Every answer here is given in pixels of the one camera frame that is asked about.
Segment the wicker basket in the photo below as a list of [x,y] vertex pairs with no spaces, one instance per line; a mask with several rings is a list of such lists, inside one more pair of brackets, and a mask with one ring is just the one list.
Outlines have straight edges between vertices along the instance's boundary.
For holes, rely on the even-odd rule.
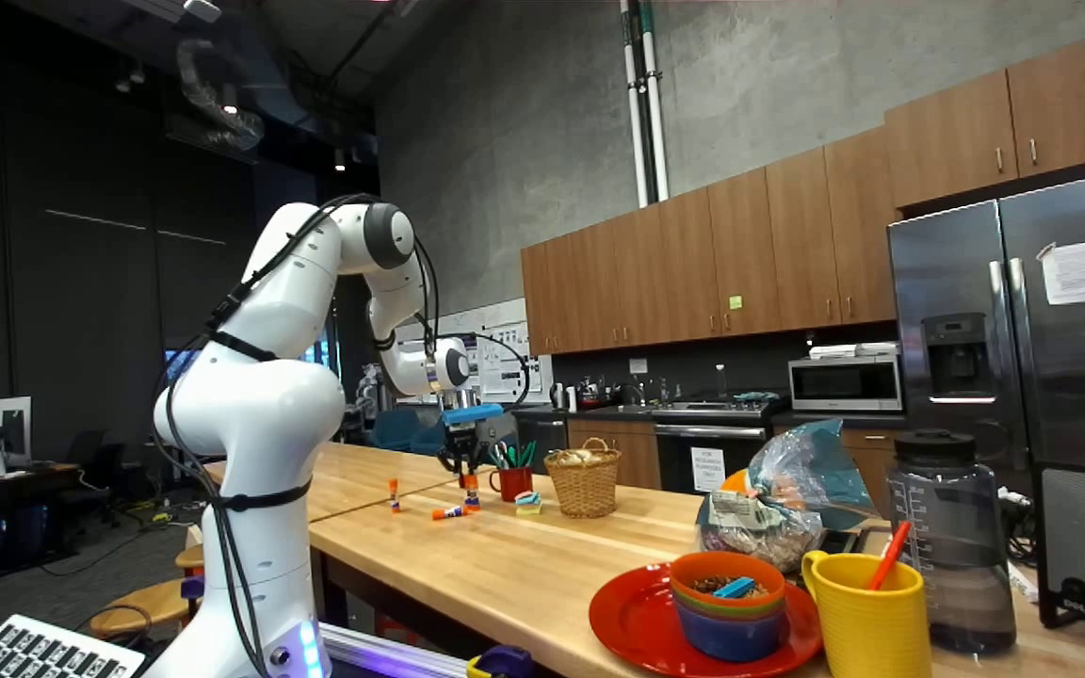
[[601,437],[587,437],[585,450],[552,450],[543,463],[565,516],[607,516],[612,511],[621,453]]

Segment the yellow cup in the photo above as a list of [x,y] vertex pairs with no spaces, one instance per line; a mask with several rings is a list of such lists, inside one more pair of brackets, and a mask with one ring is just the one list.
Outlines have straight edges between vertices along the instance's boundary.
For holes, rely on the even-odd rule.
[[912,566],[897,566],[880,591],[868,588],[872,554],[803,554],[803,584],[817,603],[831,678],[926,678],[926,591]]

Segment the colorful bowl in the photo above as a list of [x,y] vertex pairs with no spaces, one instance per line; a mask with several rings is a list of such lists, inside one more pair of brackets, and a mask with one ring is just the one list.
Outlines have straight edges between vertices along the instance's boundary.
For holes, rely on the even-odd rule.
[[[671,570],[671,600],[686,639],[722,662],[772,655],[787,638],[784,575],[760,556],[700,551]],[[749,575],[758,588],[740,600],[719,600],[714,588]]]

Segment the kitchen island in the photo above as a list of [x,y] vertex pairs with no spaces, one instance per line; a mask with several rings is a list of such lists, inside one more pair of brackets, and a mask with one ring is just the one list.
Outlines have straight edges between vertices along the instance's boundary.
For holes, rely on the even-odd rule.
[[[389,504],[389,477],[404,486],[398,511]],[[533,490],[543,516],[517,516],[483,482],[473,516],[428,520],[434,510],[464,501],[434,456],[326,443],[313,470],[308,539],[318,556],[517,644],[552,673],[640,673],[600,644],[587,603],[617,573],[695,551],[695,496],[617,486],[610,516],[572,520],[560,516],[547,473],[533,473]],[[797,673],[826,673],[826,662],[813,661]],[[1012,655],[934,653],[934,673],[1085,673],[1085,625],[1051,632],[1017,596]]]

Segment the stainless steel refrigerator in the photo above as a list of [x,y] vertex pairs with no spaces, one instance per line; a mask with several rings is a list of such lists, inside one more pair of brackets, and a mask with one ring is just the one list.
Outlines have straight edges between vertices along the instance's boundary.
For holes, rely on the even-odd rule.
[[897,222],[889,255],[907,426],[1034,492],[1044,623],[1085,612],[1085,182]]

